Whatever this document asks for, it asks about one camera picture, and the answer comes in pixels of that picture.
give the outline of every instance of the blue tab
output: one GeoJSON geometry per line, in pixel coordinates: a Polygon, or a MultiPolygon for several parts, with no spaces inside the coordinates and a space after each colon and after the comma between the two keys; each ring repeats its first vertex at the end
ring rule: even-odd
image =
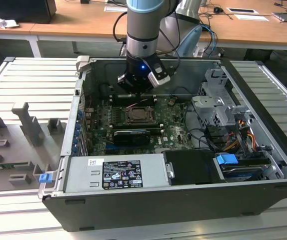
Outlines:
{"type": "Polygon", "coordinates": [[[52,173],[43,173],[40,174],[39,183],[41,184],[49,184],[53,182],[53,174],[52,173]]]}
{"type": "Polygon", "coordinates": [[[234,154],[220,154],[216,157],[219,165],[221,164],[238,164],[238,159],[234,154]]]}

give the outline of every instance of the wire bundle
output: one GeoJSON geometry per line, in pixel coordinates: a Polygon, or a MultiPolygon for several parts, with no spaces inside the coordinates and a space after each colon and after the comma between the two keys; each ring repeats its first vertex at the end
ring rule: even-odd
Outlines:
{"type": "Polygon", "coordinates": [[[211,52],[208,54],[208,56],[210,57],[212,55],[212,53],[214,52],[216,46],[217,46],[218,36],[217,36],[217,33],[215,33],[213,30],[211,30],[211,28],[209,28],[210,27],[210,23],[209,23],[209,27],[207,27],[204,24],[201,24],[201,26],[204,29],[208,30],[208,32],[210,33],[210,36],[211,36],[210,42],[209,42],[208,46],[206,47],[206,49],[204,50],[204,52],[206,52],[209,49],[210,45],[213,42],[211,52]]]}

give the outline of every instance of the slotted metal table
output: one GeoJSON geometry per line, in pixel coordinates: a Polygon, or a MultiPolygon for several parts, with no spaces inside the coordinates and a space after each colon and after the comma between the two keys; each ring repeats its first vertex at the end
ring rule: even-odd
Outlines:
{"type": "MultiPolygon", "coordinates": [[[[19,57],[4,62],[0,66],[0,116],[7,124],[19,123],[17,116],[11,113],[11,107],[16,101],[25,101],[40,123],[51,117],[67,121],[78,79],[75,63],[74,58],[19,57]]],[[[286,88],[262,65],[244,61],[232,63],[287,135],[286,88]]],[[[233,91],[243,103],[237,91],[233,91]]],[[[37,189],[0,192],[0,239],[287,239],[287,199],[258,216],[66,232],[38,199],[37,192],[37,189]]],[[[134,221],[136,218],[140,216],[134,213],[134,221]]]]}

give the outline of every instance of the wooden desk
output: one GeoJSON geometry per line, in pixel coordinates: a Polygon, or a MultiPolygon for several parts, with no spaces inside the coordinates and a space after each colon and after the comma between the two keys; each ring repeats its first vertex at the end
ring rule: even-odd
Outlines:
{"type": "MultiPolygon", "coordinates": [[[[79,0],[56,0],[57,12],[50,24],[35,24],[33,35],[113,38],[113,25],[120,12],[104,11],[105,4],[80,4],[79,0]]],[[[127,17],[120,19],[116,34],[126,36],[127,17]]]]}
{"type": "MultiPolygon", "coordinates": [[[[227,8],[254,9],[259,14],[285,13],[286,10],[275,6],[273,0],[212,0],[219,4],[224,12],[231,14],[227,8]]],[[[201,7],[199,12],[213,14],[214,6],[201,7]]],[[[212,30],[218,35],[218,46],[239,48],[287,49],[287,23],[280,23],[275,16],[265,16],[269,21],[239,20],[234,15],[213,15],[210,19],[212,30]]],[[[208,24],[206,17],[201,20],[208,24]]],[[[200,41],[209,41],[209,34],[204,32],[200,41]]]]}
{"type": "MultiPolygon", "coordinates": [[[[281,7],[274,6],[273,0],[211,2],[220,4],[226,13],[229,13],[227,7],[255,9],[260,15],[285,12],[281,7]]],[[[56,15],[50,24],[20,23],[19,28],[0,29],[0,38],[28,40],[35,57],[41,57],[38,41],[116,42],[112,29],[120,12],[105,12],[103,3],[80,4],[79,0],[56,0],[56,7],[56,15]]],[[[209,5],[208,11],[213,13],[213,6],[209,5]]],[[[227,15],[214,15],[210,20],[212,29],[218,35],[218,47],[287,50],[287,23],[280,23],[274,16],[266,16],[269,21],[239,20],[234,15],[230,16],[233,20],[227,15]]],[[[201,20],[208,24],[205,17],[202,16],[201,20]]],[[[117,35],[126,35],[126,25],[127,16],[124,16],[116,28],[117,35]]],[[[198,45],[204,47],[209,41],[210,34],[203,32],[198,45]]]]}

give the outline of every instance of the black plastic cover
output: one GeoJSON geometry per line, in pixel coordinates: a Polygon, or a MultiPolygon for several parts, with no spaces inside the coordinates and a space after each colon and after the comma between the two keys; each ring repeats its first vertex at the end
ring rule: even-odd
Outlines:
{"type": "Polygon", "coordinates": [[[220,177],[209,150],[170,150],[163,152],[166,163],[171,163],[174,178],[170,185],[215,184],[220,177]]]}

